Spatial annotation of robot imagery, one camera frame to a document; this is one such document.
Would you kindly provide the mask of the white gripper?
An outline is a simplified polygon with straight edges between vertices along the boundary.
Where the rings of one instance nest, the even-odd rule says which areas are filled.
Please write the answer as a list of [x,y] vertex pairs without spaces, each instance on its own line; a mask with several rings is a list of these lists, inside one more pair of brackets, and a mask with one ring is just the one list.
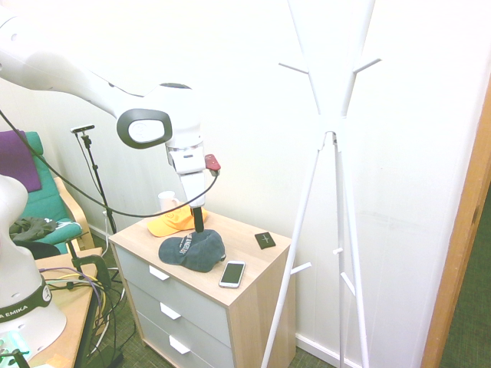
[[206,168],[203,148],[171,150],[170,157],[180,178],[186,200],[192,208],[194,228],[197,233],[204,231],[202,206],[205,204]]

